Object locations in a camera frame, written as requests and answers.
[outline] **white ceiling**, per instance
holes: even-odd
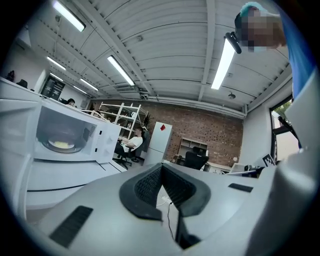
[[[128,83],[108,62],[113,55],[150,96],[202,101],[241,111],[286,69],[288,50],[235,54],[219,90],[211,89],[224,35],[247,0],[61,1],[85,23],[79,32],[46,3],[29,22],[31,46],[67,67],[52,71],[94,98],[121,98]],[[271,12],[270,4],[259,1]],[[85,79],[99,91],[80,82]],[[232,92],[236,98],[229,99]]]

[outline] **white wall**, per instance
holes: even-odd
[[[262,105],[248,113],[243,121],[240,164],[253,164],[259,158],[270,154],[272,140],[270,108],[283,101],[290,94],[292,94],[292,80]]]
[[[49,75],[49,67],[45,57],[36,54],[26,44],[15,42],[7,55],[0,75],[6,78],[7,74],[14,70],[14,83],[23,79],[28,83],[28,89],[34,89],[39,93]]]
[[[68,85],[64,86],[60,94],[59,100],[61,98],[66,101],[69,100],[70,98],[74,99],[75,105],[77,106],[78,109],[86,109],[90,101],[90,99],[87,96],[85,96],[81,92],[78,92],[76,89],[71,88]],[[86,101],[85,107],[81,107],[82,101]]]

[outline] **white refrigerator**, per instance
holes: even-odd
[[[156,122],[143,166],[160,163],[166,155],[173,127],[170,124]]]

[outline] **brick wall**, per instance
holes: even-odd
[[[101,101],[95,100],[99,107]],[[132,101],[103,101],[108,104],[126,105]],[[134,101],[137,107],[149,111],[152,119],[149,131],[152,133],[156,122],[173,126],[171,142],[165,159],[171,161],[178,153],[182,137],[208,144],[209,162],[230,166],[234,164],[233,158],[239,159],[243,136],[243,121],[227,115],[209,112],[200,109],[187,108],[162,103],[145,103]]]

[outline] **man sitting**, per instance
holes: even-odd
[[[114,152],[123,155],[123,153],[128,153],[129,149],[131,149],[131,151],[136,150],[143,143],[142,131],[143,129],[141,127],[137,127],[134,130],[135,136],[133,138],[127,139],[119,137]]]

